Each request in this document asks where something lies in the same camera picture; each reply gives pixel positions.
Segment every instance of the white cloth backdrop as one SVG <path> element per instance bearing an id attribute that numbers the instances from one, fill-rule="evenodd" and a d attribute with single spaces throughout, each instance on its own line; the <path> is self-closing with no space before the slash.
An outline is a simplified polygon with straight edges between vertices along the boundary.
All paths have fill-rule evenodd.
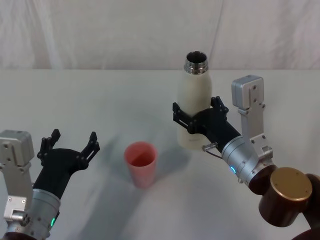
<path id="1" fill-rule="evenodd" d="M 1 0 L 2 69 L 319 69 L 319 0 Z"/>

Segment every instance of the white table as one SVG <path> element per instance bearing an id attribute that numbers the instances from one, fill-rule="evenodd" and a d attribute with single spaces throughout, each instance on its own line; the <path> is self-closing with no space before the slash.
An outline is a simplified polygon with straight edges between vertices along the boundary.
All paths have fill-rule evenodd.
<path id="1" fill-rule="evenodd" d="M 62 197 L 52 240 L 289 240 L 309 229 L 302 215 L 287 228 L 266 223 L 260 196 L 237 182 L 228 166 L 204 152 L 177 145 L 172 121 L 181 71 L 1 70 L 0 130 L 42 137 L 61 132 L 56 148 L 81 150 L 96 131 L 101 151 L 87 170 L 74 174 Z M 248 74 L 264 78 L 265 133 L 279 167 L 320 174 L 320 71 L 212 71 L 213 96 L 230 109 L 231 83 Z M 136 189 L 123 161 L 134 141 L 158 151 L 157 181 Z M 31 161 L 32 180 L 41 170 Z M 7 199 L 0 178 L 0 212 Z M 6 223 L 0 222 L 4 234 Z"/>

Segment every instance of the white bottle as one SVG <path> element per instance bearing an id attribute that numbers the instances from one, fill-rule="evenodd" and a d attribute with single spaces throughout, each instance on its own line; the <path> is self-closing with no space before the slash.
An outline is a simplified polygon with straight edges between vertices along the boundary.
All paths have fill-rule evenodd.
<path id="1" fill-rule="evenodd" d="M 177 103 L 181 110 L 193 117 L 198 112 L 210 108 L 212 82 L 208 71 L 207 56 L 200 51 L 190 52 L 185 59 L 184 71 L 178 83 Z M 186 149 L 201 150 L 210 143 L 201 134 L 189 134 L 178 126 L 177 140 Z"/>

